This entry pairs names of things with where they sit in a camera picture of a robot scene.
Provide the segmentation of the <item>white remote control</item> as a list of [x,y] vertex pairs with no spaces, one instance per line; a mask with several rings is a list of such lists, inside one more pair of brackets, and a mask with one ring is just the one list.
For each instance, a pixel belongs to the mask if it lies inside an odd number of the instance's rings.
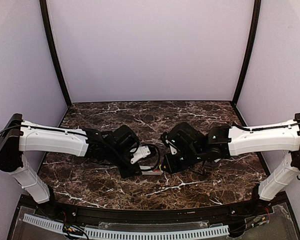
[[160,169],[154,169],[154,170],[151,170],[151,167],[150,166],[144,166],[144,165],[141,165],[140,166],[140,169],[141,169],[141,173],[142,175],[154,175],[154,176],[159,176],[159,175],[162,175],[163,174],[163,171],[160,170]]

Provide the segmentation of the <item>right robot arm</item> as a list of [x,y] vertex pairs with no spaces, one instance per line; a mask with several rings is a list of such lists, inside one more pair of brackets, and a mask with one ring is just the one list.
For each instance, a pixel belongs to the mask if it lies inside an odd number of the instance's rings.
[[174,174],[200,162],[214,162],[246,153],[285,151],[280,165],[254,189],[255,201],[271,201],[300,174],[300,113],[293,119],[270,125],[214,127],[204,135],[190,124],[177,124],[161,135],[170,152],[160,169]]

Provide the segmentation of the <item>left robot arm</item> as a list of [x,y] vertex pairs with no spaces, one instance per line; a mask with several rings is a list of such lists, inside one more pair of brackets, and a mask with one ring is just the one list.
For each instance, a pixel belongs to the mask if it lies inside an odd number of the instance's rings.
[[40,205],[53,203],[54,193],[23,156],[30,151],[106,160],[119,168],[122,178],[141,174],[138,161],[151,153],[126,125],[115,131],[65,129],[34,124],[16,113],[0,131],[0,170],[13,176]]

